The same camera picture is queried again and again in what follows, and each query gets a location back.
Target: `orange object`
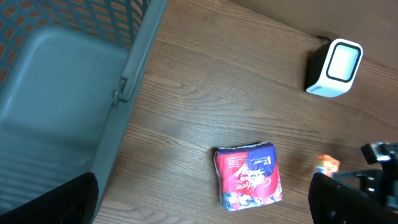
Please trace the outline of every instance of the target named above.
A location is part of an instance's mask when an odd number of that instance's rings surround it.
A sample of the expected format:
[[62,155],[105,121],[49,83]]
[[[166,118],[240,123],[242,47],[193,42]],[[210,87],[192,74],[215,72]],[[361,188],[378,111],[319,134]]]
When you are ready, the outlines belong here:
[[329,177],[338,172],[340,161],[326,154],[319,154],[315,162],[315,172],[320,172]]

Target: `wooden table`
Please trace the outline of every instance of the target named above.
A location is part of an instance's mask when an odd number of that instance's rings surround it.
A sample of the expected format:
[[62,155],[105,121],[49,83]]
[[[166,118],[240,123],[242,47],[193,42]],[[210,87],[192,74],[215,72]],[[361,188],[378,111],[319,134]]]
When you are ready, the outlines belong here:
[[[170,1],[96,223],[312,223],[316,154],[365,169],[363,144],[398,140],[398,73],[364,59],[347,94],[310,95],[319,46],[227,0]],[[258,140],[277,147],[284,199],[227,212],[210,148]]]

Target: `basket mesh side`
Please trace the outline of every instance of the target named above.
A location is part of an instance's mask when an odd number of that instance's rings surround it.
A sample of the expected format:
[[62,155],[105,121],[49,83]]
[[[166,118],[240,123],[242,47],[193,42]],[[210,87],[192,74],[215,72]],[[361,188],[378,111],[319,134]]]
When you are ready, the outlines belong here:
[[149,0],[0,0],[0,83],[26,38],[62,26],[131,48]]

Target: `packet of sanitary pads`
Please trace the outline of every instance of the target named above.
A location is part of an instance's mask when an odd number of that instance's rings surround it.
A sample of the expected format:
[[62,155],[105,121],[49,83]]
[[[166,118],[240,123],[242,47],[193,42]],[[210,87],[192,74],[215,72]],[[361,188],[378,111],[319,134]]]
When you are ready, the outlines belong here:
[[214,157],[221,207],[235,211],[282,200],[275,146],[219,147]]

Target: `basket handle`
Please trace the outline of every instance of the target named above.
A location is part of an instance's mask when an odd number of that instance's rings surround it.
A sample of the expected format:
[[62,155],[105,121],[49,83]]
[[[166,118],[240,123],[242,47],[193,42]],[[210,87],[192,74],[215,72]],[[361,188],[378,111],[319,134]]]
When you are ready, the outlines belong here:
[[123,92],[119,95],[121,101],[127,102],[132,98],[137,79],[145,70],[166,5],[167,0],[151,0],[149,3],[121,74],[125,80]]

